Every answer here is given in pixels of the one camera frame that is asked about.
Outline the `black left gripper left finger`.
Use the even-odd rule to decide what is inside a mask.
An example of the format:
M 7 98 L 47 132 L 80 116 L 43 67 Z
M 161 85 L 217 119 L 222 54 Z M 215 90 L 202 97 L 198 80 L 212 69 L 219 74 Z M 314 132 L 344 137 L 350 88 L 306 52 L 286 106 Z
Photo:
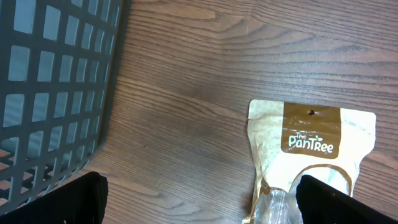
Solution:
M 1 224 L 102 224 L 108 199 L 108 180 L 89 172 L 10 213 Z

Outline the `brown snack pouch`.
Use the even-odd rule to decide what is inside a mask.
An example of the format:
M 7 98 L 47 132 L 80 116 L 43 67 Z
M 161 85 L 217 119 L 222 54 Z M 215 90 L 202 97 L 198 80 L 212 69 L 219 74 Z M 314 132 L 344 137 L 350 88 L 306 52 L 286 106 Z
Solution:
M 352 197 L 360 163 L 376 141 L 372 112 L 251 100 L 248 138 L 256 168 L 243 223 L 302 223 L 295 194 L 310 175 Z

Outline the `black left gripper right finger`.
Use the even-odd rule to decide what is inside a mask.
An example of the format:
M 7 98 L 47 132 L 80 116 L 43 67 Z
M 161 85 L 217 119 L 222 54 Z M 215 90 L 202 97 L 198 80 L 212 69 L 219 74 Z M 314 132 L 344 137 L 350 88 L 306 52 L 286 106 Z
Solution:
M 311 175 L 302 176 L 296 199 L 304 224 L 397 224 Z

